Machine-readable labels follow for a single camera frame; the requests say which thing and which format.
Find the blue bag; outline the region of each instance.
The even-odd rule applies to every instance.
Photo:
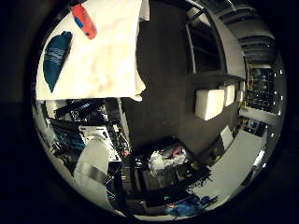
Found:
[[[63,31],[60,35],[53,37],[46,47],[43,70],[51,92],[54,90],[69,53],[72,36],[72,33]]]

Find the chair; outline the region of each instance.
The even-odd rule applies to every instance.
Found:
[[[235,85],[220,86],[220,90],[224,90],[224,106],[231,105],[235,100]]]
[[[196,92],[195,115],[209,120],[223,110],[224,90],[201,90]]]
[[[221,131],[221,139],[223,142],[224,150],[226,150],[234,141],[230,128],[226,127]]]
[[[242,103],[243,100],[244,100],[244,92],[243,91],[237,91],[236,93],[236,101],[239,102],[239,103]]]

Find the white sheet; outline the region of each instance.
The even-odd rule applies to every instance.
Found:
[[[36,78],[37,100],[134,97],[145,89],[135,62],[141,0],[89,0],[83,4],[97,36],[90,40],[66,15],[49,36],[73,34],[70,54],[53,93],[43,74],[44,50]]]

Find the orange object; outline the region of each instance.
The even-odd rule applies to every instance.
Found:
[[[93,39],[96,36],[96,28],[87,10],[82,6],[82,4],[71,6],[71,10],[78,27],[87,37]]]

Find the dark floor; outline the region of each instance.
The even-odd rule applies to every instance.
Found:
[[[147,88],[141,103],[123,100],[131,141],[140,147],[174,135],[199,154],[227,124],[234,127],[237,103],[209,121],[194,115],[196,90],[217,88],[221,80],[187,75],[185,39],[180,29],[186,23],[186,11],[158,1],[149,4],[150,21],[141,22],[137,42],[138,71]]]

